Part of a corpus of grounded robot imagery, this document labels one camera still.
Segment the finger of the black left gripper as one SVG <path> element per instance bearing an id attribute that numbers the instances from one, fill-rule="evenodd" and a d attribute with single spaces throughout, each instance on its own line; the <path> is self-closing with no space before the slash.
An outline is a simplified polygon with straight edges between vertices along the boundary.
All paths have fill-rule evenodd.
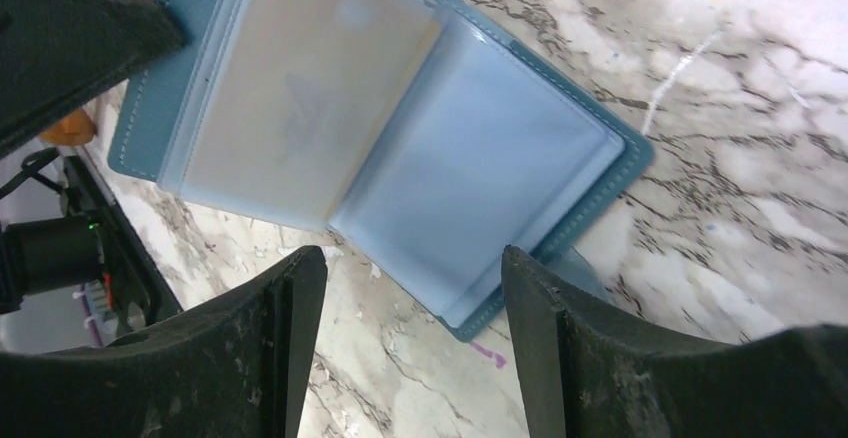
<path id="1" fill-rule="evenodd" d="M 157 0 L 1 0 L 1 154 L 184 44 Z"/>

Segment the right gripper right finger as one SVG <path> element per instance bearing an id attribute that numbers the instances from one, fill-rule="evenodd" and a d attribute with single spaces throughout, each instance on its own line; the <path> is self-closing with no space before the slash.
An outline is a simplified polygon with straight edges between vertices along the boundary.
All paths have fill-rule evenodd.
<path id="1" fill-rule="evenodd" d="M 847 331 L 741 345 L 637 318 L 516 247 L 502 284 L 533 437 L 843 437 Z"/>

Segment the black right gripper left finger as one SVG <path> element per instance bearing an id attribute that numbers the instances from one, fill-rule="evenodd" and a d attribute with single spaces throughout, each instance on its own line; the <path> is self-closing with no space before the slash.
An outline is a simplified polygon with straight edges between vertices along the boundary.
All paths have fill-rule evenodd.
<path id="1" fill-rule="evenodd" d="M 5 437 L 293 437 L 328 270 L 296 249 L 104 348 L 1 357 Z"/>

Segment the teal card holder wallet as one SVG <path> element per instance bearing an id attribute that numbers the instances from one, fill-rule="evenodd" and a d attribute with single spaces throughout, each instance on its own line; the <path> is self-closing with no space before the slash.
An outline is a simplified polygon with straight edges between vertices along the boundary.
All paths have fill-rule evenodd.
<path id="1" fill-rule="evenodd" d="M 157 1 L 187 42 L 130 80 L 110 167 L 336 232 L 462 342 L 506 246 L 556 261 L 654 158 L 462 0 Z"/>

